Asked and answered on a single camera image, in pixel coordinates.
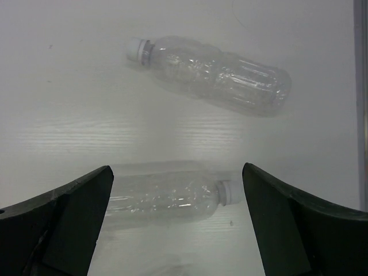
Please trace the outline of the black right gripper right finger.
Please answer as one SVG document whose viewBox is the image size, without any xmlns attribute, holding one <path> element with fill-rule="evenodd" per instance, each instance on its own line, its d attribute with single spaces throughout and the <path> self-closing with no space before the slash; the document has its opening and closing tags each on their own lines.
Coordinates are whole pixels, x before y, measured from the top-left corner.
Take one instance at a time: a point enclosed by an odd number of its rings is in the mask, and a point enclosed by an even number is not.
<svg viewBox="0 0 368 276">
<path fill-rule="evenodd" d="M 367 213 L 246 163 L 243 185 L 266 275 L 367 275 Z"/>
</svg>

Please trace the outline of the clear bottle white cap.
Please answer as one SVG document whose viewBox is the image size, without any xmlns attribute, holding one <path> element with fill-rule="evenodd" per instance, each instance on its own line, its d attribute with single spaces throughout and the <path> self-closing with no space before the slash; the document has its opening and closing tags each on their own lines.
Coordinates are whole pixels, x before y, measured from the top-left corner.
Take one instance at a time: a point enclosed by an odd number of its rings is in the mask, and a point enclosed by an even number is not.
<svg viewBox="0 0 368 276">
<path fill-rule="evenodd" d="M 125 54 L 162 88 L 246 115 L 274 116 L 291 90 L 285 70 L 187 37 L 134 37 Z"/>
</svg>

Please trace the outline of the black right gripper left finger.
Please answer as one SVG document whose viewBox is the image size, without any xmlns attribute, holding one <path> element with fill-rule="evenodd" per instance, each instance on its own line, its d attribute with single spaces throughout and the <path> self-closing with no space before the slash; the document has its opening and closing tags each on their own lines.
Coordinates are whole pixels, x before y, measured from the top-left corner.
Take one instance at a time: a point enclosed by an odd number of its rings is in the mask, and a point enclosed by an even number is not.
<svg viewBox="0 0 368 276">
<path fill-rule="evenodd" d="M 114 175 L 102 166 L 1 209 L 1 275 L 87 275 Z"/>
</svg>

